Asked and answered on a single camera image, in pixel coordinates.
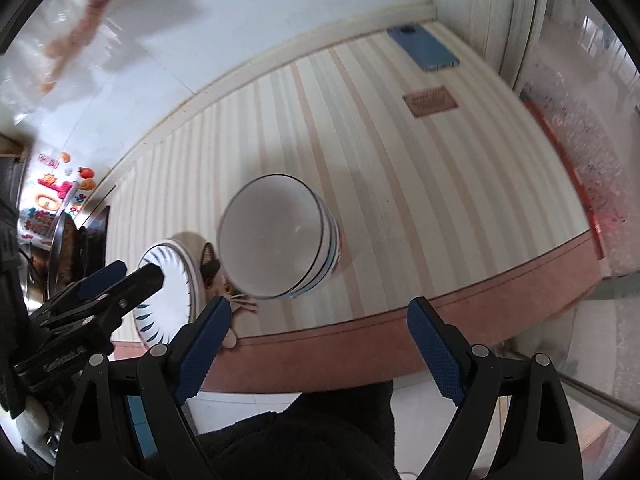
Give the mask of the blue leaf pattern plate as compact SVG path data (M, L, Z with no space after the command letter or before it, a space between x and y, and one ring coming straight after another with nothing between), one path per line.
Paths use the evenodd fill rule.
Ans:
M192 323L204 304L200 270L183 244L155 243L139 259L137 268L155 264L162 270L163 287L134 309L134 325L146 348L168 344L183 325Z

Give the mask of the white bowl black rim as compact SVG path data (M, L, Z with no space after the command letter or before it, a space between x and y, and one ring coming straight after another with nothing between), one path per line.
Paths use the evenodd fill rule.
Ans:
M233 195L217 230L232 284L260 300L293 299L318 258L321 198L302 180L266 174Z

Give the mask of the white bowl floral front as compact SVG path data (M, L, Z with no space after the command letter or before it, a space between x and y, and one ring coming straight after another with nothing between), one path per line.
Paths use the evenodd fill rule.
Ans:
M337 266L341 257L340 225L327 206L323 206L323 242L319 280L325 281Z

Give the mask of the white bowl blue rim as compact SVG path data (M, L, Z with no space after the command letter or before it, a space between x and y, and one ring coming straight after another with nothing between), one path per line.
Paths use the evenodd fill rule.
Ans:
M318 258L297 291L299 295L311 292L325 281L336 267L341 255L340 226L323 200L319 200L322 211L322 235Z

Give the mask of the black frying pan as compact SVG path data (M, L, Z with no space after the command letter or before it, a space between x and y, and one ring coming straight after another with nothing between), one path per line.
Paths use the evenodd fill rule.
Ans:
M104 207L88 226L80 228L75 226L75 222L66 212L55 222L48 262L49 297L105 266L109 213L110 207Z

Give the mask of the striped cat table mat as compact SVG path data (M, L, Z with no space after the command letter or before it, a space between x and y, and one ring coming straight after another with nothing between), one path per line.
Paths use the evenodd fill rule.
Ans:
M246 182L292 174L341 227L341 259L318 288L263 302L206 388L337 388L423 366L406 326L416 296L465 337L498 344L585 298L597 249L548 136L467 44L430 25L460 63L427 73L379 32L311 53L220 99L179 108L119 178L106 256L135 266L173 238L193 258ZM444 86L454 110L414 118L402 98Z

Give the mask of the small brown coaster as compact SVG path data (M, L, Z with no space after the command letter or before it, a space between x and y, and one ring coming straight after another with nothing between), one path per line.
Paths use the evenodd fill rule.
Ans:
M414 118L431 116L458 107L458 103L444 86L410 92L402 98Z

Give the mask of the left clear plastic bag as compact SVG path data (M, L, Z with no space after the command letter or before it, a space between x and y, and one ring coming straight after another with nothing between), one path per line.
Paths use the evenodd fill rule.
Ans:
M35 113L66 72L99 66L116 34L105 24L125 0L43 0L1 55L1 105L14 122Z

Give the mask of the glass sliding door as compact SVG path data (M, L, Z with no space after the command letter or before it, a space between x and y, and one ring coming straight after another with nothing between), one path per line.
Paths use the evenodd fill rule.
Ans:
M639 405L639 70L591 0L515 0L527 32L514 88L582 185L602 280L566 313L512 341L564 375Z

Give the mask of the blue smartphone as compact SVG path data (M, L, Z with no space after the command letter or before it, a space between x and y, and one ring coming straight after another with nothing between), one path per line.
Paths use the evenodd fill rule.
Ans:
M387 33L424 72L453 68L460 63L450 50L419 24L390 27Z

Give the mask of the colourful wall stickers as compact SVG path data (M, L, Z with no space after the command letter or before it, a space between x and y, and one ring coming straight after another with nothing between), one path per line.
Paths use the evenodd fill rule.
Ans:
M37 148L26 166L18 198L17 232L21 240L49 245L62 214L75 218L98 184L96 172L72 155Z

